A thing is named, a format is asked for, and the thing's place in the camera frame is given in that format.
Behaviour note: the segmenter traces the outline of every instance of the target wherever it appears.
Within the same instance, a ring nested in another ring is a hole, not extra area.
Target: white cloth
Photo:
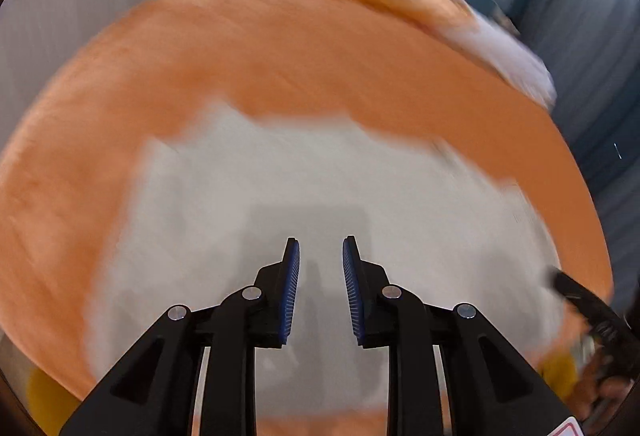
[[[556,102],[556,88],[545,63],[498,24],[476,11],[474,14],[475,27],[457,26],[436,31],[447,42],[487,63],[520,92],[551,110]]]
[[[183,141],[149,146],[127,226],[87,312],[100,378],[168,307],[219,304],[300,241],[288,344],[257,350],[259,415],[385,405],[385,350],[351,331],[342,240],[425,303],[475,304],[522,351],[556,336],[543,286],[555,247],[516,185],[498,186],[446,145],[369,135],[348,119],[258,125],[217,109]]]

